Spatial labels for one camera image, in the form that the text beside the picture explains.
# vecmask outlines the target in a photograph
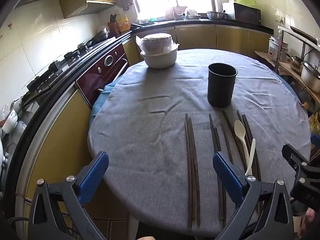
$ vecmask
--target microwave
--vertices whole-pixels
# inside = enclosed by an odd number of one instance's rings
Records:
[[[257,8],[230,2],[223,3],[222,8],[227,19],[261,25],[261,11]]]

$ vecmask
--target oven handle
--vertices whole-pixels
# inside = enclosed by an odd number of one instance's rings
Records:
[[[119,73],[117,74],[117,76],[115,77],[115,79],[113,80],[113,82],[116,81],[116,79],[117,79],[118,77],[120,77],[122,71],[123,71],[123,70],[126,68],[126,66],[128,65],[128,61],[127,61],[125,58],[122,58],[122,59],[125,61],[125,64],[124,64],[123,67],[120,69]]]

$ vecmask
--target blue gripper pad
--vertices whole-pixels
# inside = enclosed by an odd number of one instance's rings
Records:
[[[78,201],[81,205],[84,205],[85,203],[89,203],[91,201],[103,178],[103,175],[105,174],[109,166],[108,154],[106,154],[105,152],[100,152],[98,155],[91,161],[88,166],[85,166],[79,173],[81,174],[82,171],[85,171],[87,168],[89,168],[78,186]]]
[[[231,200],[234,203],[242,203],[244,200],[244,185],[238,179],[238,177],[241,176],[242,171],[237,166],[227,163],[219,152],[216,152],[213,155],[212,164]],[[238,171],[236,171],[238,176],[232,171],[235,169],[238,169]],[[242,176],[242,181],[245,181],[245,175],[243,173]]]
[[[320,137],[318,135],[315,133],[311,134],[310,140],[313,145],[320,149]]]

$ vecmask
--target knife block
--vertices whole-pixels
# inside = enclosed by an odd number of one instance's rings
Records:
[[[119,26],[118,26],[117,22],[108,22],[108,27],[109,27],[109,30],[110,30],[110,34],[112,36],[116,36],[117,34],[120,33]]]

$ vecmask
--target gas stove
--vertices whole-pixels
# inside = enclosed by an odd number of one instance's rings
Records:
[[[63,79],[63,72],[73,67],[75,63],[78,62],[87,53],[95,50],[101,44],[104,44],[113,39],[115,39],[115,37],[97,44],[94,44],[91,41],[88,43],[83,42],[78,45],[78,48],[75,51],[65,54],[64,58],[61,61],[56,60],[52,62],[46,72],[44,72],[41,76],[37,76],[27,85],[29,92],[22,98],[23,105],[27,106],[35,99],[37,100],[37,103],[41,105],[42,96],[49,92],[53,86],[55,86]]]

